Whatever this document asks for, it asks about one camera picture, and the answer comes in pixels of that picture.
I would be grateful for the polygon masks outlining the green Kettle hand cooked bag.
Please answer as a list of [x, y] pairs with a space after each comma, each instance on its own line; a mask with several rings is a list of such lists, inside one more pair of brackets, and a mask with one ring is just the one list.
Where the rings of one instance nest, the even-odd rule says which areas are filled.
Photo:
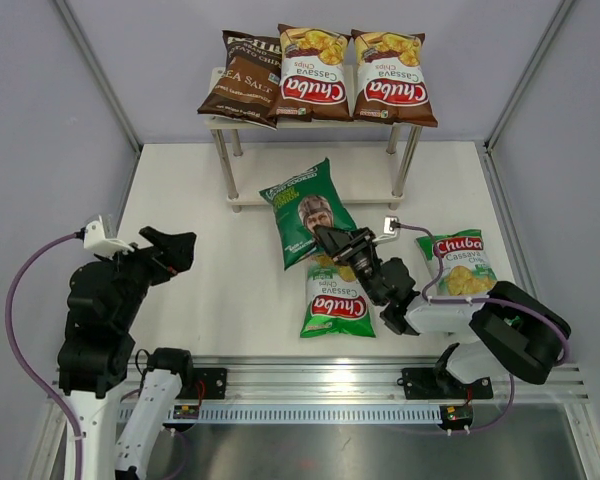
[[329, 158], [260, 190], [259, 195], [273, 210], [285, 270], [319, 249], [316, 226], [357, 229], [333, 183]]

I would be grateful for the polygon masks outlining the brown Chuba cassava bag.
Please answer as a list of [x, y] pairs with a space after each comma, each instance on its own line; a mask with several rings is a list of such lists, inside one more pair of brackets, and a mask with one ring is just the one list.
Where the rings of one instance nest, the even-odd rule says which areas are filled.
[[438, 126], [421, 67], [423, 33], [351, 31], [356, 52], [353, 118], [382, 124]]
[[280, 24], [278, 32], [281, 76], [269, 116], [305, 122], [351, 121], [344, 67], [351, 36], [286, 24]]

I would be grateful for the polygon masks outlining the brown Kettle sea salt bag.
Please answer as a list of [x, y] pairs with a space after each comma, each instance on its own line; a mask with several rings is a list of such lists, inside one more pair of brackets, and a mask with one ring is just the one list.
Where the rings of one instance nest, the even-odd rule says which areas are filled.
[[224, 30], [224, 71], [198, 114], [277, 128], [270, 113], [279, 93], [282, 52], [278, 37]]

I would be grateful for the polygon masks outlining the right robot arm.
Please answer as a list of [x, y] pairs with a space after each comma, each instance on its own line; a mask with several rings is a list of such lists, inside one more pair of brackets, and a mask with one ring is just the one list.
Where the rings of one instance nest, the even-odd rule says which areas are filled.
[[493, 396], [491, 381], [506, 375], [542, 385], [569, 357], [571, 328], [558, 314], [508, 281], [484, 294], [431, 296], [418, 290], [404, 262], [381, 260], [376, 247], [398, 238], [404, 224], [387, 217], [382, 235], [368, 228], [319, 226], [318, 245], [353, 270], [384, 324], [398, 335], [456, 336], [430, 367], [406, 367], [398, 380], [408, 400], [473, 400]]

